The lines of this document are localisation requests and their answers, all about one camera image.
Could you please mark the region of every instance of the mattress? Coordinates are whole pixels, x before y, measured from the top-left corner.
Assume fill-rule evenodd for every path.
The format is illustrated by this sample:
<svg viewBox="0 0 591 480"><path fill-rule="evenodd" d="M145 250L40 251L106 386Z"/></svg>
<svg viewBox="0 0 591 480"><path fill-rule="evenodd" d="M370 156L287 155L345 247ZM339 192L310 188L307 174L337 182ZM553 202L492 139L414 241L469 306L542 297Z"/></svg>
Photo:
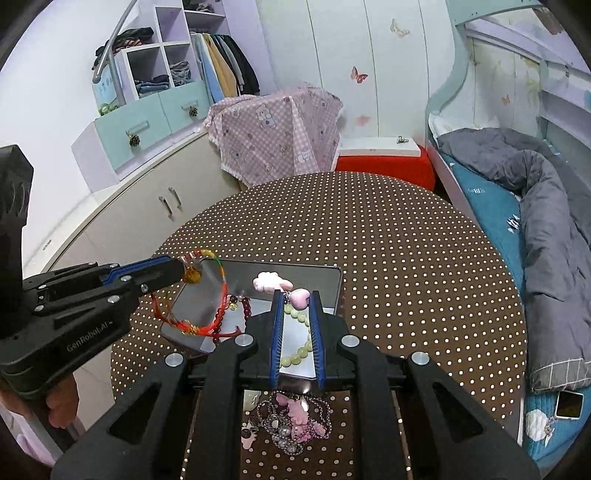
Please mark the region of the mattress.
<svg viewBox="0 0 591 480"><path fill-rule="evenodd" d="M524 295L522 236L519 234L519 197L474 173L448 155L441 154L450 167L480 227L503 257L521 298ZM554 417L558 394L528 394L524 403L523 447L536 461L542 476L563 457L591 413L591 387L584 394L583 412L578 420Z"/></svg>

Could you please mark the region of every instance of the metal screw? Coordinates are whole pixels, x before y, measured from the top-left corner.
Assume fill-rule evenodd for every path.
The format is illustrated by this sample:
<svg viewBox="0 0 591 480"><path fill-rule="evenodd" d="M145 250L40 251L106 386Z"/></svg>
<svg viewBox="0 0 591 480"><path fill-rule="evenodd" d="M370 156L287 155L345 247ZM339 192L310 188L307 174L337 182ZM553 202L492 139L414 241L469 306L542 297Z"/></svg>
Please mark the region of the metal screw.
<svg viewBox="0 0 591 480"><path fill-rule="evenodd" d="M359 339L355 335L345 335L341 338L340 343L349 348L354 348L359 345Z"/></svg>
<svg viewBox="0 0 591 480"><path fill-rule="evenodd" d="M427 365L429 363L429 354L425 352L414 352L410 359L417 365Z"/></svg>
<svg viewBox="0 0 591 480"><path fill-rule="evenodd" d="M183 361L184 357L180 353L171 353L165 360L169 367L178 367Z"/></svg>
<svg viewBox="0 0 591 480"><path fill-rule="evenodd" d="M252 337L252 335L248 335L247 333L242 333L241 335L238 335L234 341L236 342L236 344L238 346L249 346L252 342L255 341L255 339Z"/></svg>

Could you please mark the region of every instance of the round table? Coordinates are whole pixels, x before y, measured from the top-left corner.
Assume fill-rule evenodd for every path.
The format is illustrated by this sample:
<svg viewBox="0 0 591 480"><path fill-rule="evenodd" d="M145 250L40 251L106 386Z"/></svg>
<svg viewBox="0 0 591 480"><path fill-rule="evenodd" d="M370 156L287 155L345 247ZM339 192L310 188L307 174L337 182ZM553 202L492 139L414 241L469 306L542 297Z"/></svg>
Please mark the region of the round table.
<svg viewBox="0 0 591 480"><path fill-rule="evenodd" d="M482 231L431 192L364 173L278 180L213 205L156 253L179 256L197 247L226 258L338 265L340 314L353 334L392 355L428 352L501 424L519 408L526 337L511 276ZM131 333L113 346L116 397L174 350L151 312L142 299ZM252 451L242 450L242 477L352 476L349 394L326 399L330 439L288 457L263 433Z"/></svg>

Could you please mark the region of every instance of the silver chain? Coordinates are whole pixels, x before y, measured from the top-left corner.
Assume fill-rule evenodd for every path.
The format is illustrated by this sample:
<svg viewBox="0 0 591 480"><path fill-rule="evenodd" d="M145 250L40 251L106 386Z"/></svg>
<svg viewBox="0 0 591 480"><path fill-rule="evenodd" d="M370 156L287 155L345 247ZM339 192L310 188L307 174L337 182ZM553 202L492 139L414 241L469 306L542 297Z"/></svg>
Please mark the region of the silver chain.
<svg viewBox="0 0 591 480"><path fill-rule="evenodd" d="M251 417L256 423L251 427L253 432L257 432L259 427L262 427L271 436L273 444L288 455L295 456L301 454L304 451L304 445L306 445L309 440L298 443L291 438L291 429L293 428L293 425L290 418L288 417L288 408L282 408L279 410L278 405L274 401L278 393L295 400L303 398L308 402L309 405L313 406L315 409L318 409L317 414L320 421L315 419L308 420L308 425L310 426L310 436L312 439L327 439L330 437L330 434L332 433L332 424L330 422L331 409L328 402L322 400L321 398L309 397L307 395L292 395L280 390L271 392L268 400L261 401L256 406L256 410L254 412L255 414ZM266 418L262 418L261 415L261 410L264 407L267 408L268 412ZM313 428L315 423L324 427L324 435L319 435L316 433Z"/></svg>

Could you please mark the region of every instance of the folded clothes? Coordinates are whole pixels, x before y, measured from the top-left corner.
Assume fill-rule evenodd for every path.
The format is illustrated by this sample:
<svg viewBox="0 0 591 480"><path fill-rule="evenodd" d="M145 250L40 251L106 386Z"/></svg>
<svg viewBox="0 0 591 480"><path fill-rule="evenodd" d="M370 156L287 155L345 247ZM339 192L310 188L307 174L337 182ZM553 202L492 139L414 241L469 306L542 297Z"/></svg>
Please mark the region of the folded clothes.
<svg viewBox="0 0 591 480"><path fill-rule="evenodd" d="M180 61L170 66L170 74L176 87L185 85L191 81L191 70L187 61Z"/></svg>
<svg viewBox="0 0 591 480"><path fill-rule="evenodd" d="M115 42L113 43L113 53L117 53L124 48L129 47L137 47L139 45L145 45L149 43L154 35L154 30L150 27L146 28L130 28L129 30L125 30L123 33L120 33L115 38ZM99 64L100 57L102 56L105 48L107 46L108 41L102 47L99 47L96 52L96 59L95 63L92 67L94 70L96 66Z"/></svg>
<svg viewBox="0 0 591 480"><path fill-rule="evenodd" d="M170 88L168 75L158 75L151 80L134 80L135 88L141 92L159 92Z"/></svg>
<svg viewBox="0 0 591 480"><path fill-rule="evenodd" d="M185 10L193 10L197 12L213 13L213 7L205 2L198 2L197 0L183 0Z"/></svg>
<svg viewBox="0 0 591 480"><path fill-rule="evenodd" d="M161 85L143 85L138 87L138 93L154 93L154 92L163 92L168 90L170 85L167 83L163 83Z"/></svg>

